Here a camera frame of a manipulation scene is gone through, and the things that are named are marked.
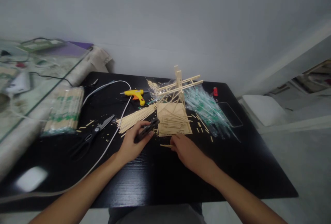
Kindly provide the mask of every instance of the purple notebook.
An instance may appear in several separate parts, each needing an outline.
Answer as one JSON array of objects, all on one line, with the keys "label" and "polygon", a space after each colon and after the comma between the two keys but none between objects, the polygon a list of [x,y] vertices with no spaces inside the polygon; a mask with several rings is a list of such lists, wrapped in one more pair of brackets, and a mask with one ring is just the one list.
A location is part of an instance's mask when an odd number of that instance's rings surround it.
[{"label": "purple notebook", "polygon": [[38,54],[45,54],[51,56],[66,56],[66,57],[80,57],[86,53],[92,43],[81,43],[81,42],[66,42],[64,45],[54,47],[46,50],[41,50]]}]

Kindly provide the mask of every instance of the black cable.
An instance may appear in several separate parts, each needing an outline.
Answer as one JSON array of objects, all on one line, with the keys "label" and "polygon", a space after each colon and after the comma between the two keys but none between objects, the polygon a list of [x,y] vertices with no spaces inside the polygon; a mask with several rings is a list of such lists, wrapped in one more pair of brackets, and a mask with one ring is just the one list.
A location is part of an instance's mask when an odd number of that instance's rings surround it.
[{"label": "black cable", "polygon": [[50,77],[50,78],[55,78],[55,79],[62,79],[62,80],[66,80],[69,84],[70,84],[70,86],[72,86],[73,87],[73,85],[67,80],[67,79],[65,79],[64,77],[53,77],[53,76],[42,76],[42,75],[40,75],[39,73],[37,73],[37,72],[29,72],[29,73],[35,73],[35,74],[37,74],[38,76],[40,76],[40,77]]},{"label": "black cable", "polygon": [[35,39],[30,39],[30,40],[28,40],[28,41],[24,41],[24,42],[21,43],[21,45],[24,44],[24,43],[31,42],[31,41],[32,41],[33,43],[35,43],[35,41],[38,40],[38,39],[50,40],[50,39],[47,39],[47,38],[39,37],[39,38],[35,38]]},{"label": "black cable", "polygon": [[30,58],[30,53],[28,53],[28,58],[26,60],[23,60],[23,61],[15,61],[15,60],[8,60],[8,61],[0,61],[2,63],[9,63],[9,62],[27,62]]}]

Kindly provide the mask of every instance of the red object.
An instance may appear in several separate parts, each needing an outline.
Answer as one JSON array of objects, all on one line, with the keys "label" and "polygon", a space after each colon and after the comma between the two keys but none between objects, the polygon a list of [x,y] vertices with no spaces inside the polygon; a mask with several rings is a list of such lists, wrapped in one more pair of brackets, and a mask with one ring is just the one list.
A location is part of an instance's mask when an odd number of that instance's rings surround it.
[{"label": "red object", "polygon": [[18,68],[25,68],[26,65],[24,63],[22,63],[22,62],[18,62],[18,63],[16,63],[16,67],[18,67]]},{"label": "red object", "polygon": [[216,87],[214,88],[214,96],[218,96],[217,88]]}]

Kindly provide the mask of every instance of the right hand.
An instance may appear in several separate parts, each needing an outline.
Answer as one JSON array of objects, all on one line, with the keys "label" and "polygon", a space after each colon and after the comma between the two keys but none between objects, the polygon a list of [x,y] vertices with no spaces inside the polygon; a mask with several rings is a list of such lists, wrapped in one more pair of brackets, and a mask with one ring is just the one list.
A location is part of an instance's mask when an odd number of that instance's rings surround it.
[{"label": "right hand", "polygon": [[181,162],[195,174],[206,180],[206,172],[213,161],[183,134],[176,134],[171,137],[170,144],[174,145],[172,151],[178,154]]}]

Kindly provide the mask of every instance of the yellow glue gun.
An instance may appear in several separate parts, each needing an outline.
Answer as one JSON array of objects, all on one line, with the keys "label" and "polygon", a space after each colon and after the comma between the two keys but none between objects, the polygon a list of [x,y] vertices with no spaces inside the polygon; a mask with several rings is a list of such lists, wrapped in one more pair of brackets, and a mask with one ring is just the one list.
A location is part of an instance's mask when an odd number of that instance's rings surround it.
[{"label": "yellow glue gun", "polygon": [[127,91],[125,91],[124,93],[121,93],[121,94],[125,94],[127,96],[133,95],[133,99],[134,100],[139,99],[140,105],[143,106],[143,105],[145,105],[145,100],[142,97],[142,95],[144,93],[148,93],[148,90],[142,90],[142,89],[141,90],[137,90],[137,89],[135,89],[135,90],[127,90]]}]

